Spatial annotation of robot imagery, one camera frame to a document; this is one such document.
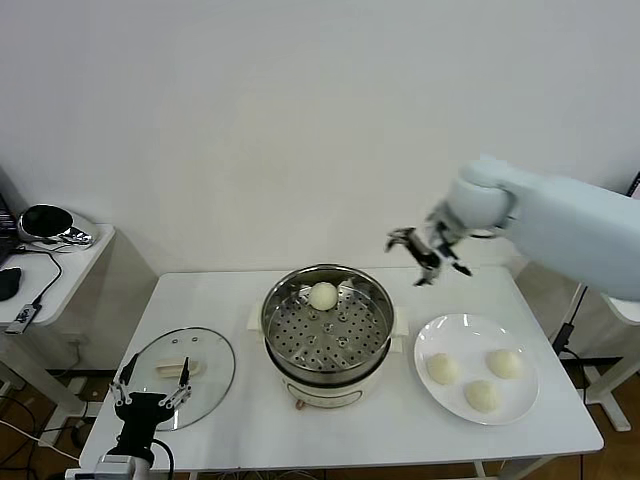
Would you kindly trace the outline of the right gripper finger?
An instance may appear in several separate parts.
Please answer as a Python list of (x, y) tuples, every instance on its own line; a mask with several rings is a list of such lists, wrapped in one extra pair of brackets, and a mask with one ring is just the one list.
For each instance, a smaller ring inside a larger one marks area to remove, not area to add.
[(432, 285), (438, 278), (441, 272), (441, 263), (422, 261), (419, 263), (420, 275), (419, 278), (413, 283), (416, 287), (422, 287), (425, 285)]
[(394, 229), (387, 234), (384, 251), (389, 252), (396, 245), (402, 245), (407, 250), (411, 250), (416, 246), (415, 240), (416, 237), (414, 227), (402, 227)]

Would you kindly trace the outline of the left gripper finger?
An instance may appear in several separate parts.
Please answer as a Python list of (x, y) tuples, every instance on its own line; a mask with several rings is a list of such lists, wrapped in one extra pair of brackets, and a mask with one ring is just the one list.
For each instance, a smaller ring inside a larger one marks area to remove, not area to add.
[(132, 399), (129, 392), (129, 382), (133, 375), (139, 354), (135, 353), (129, 362), (121, 369), (119, 376), (109, 385), (109, 391), (116, 406), (130, 405)]
[(192, 387), (190, 385), (190, 358), (184, 359), (183, 367), (179, 376), (178, 387), (170, 394), (167, 394), (159, 401), (159, 406), (168, 410), (177, 410), (191, 396)]

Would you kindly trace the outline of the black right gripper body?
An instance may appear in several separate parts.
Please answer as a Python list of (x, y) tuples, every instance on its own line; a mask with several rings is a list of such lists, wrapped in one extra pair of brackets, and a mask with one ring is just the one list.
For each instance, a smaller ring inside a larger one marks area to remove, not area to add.
[(450, 230), (441, 219), (427, 219), (412, 232), (419, 263), (426, 270), (437, 270), (450, 264)]

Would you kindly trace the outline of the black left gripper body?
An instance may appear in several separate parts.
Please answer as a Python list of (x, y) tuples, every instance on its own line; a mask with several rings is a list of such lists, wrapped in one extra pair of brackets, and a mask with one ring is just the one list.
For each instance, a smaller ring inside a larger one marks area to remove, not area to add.
[(113, 448), (114, 455), (136, 458), (153, 458), (152, 440), (159, 424), (173, 417), (173, 407), (158, 393), (130, 394), (130, 403), (117, 404), (115, 413), (124, 422), (122, 430)]

